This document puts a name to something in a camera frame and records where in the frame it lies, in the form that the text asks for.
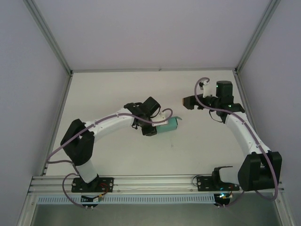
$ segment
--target green block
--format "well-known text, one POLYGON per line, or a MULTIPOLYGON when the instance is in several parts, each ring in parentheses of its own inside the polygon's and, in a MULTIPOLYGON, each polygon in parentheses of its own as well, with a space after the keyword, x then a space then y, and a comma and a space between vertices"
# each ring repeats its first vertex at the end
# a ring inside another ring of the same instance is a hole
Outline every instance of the green block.
POLYGON ((172 130, 175 130, 178 128, 178 120, 177 119, 181 119, 179 117, 171 117, 168 120, 168 124, 167 125, 162 125, 162 126, 157 126, 157 133, 164 133, 164 132, 169 132, 172 130))

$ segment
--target white wall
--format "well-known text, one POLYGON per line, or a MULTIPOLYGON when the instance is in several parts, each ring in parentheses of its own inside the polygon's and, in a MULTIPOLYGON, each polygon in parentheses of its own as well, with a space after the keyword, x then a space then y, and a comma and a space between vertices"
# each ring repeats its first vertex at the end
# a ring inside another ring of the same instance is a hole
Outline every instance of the white wall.
POLYGON ((301 1, 280 2, 242 71, 262 140, 283 157, 282 180, 301 225, 301 1))
POLYGON ((70 67, 234 68, 269 0, 36 0, 70 67))
POLYGON ((66 75, 21 0, 0 7, 0 225, 17 223, 66 75))

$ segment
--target perforated metal strip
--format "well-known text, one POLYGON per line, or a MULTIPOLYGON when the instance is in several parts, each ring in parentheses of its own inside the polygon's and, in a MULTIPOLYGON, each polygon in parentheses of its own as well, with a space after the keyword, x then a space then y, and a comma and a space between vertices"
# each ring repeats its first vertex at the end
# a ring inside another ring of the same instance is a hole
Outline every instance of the perforated metal strip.
MULTIPOLYGON (((70 195, 72 200, 81 204, 80 195, 70 195)), ((106 195, 101 202, 95 204, 183 204, 183 203, 215 203, 213 194, 145 194, 145 195, 106 195)), ((37 204, 71 204, 64 195, 40 195, 37 204)))

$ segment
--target black mounting plate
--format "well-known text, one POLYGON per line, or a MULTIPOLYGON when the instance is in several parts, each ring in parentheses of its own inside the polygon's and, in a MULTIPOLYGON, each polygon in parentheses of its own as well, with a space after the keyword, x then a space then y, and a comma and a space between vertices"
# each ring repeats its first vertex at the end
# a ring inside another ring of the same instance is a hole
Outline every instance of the black mounting plate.
POLYGON ((218 185, 214 183, 212 176, 198 176, 197 177, 197 185, 199 192, 206 191, 239 191, 239 186, 232 183, 224 183, 220 182, 218 185))
POLYGON ((82 178, 74 178, 71 192, 73 193, 111 193, 113 192, 114 178, 97 178, 87 184, 82 178))

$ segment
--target white table surface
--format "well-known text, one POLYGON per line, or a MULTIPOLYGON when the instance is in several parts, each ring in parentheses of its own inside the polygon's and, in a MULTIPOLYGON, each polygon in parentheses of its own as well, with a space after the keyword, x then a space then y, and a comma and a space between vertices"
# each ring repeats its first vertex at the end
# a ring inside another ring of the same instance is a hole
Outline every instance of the white table surface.
MULTIPOLYGON (((242 164, 242 151, 226 125, 213 121, 208 110, 190 111, 182 106, 182 98, 193 95, 196 81, 205 76, 211 79, 213 95, 217 81, 231 81, 234 102, 241 103, 232 71, 75 73, 54 149, 73 120, 100 119, 124 104, 152 96, 162 109, 170 107, 174 116, 183 119, 178 129, 145 137, 141 129, 129 127, 107 135, 94 145, 92 162, 99 175, 207 174, 214 167, 242 164)), ((69 159, 63 150, 51 158, 62 159, 69 159)), ((53 164, 47 176, 73 171, 70 164, 53 164)))

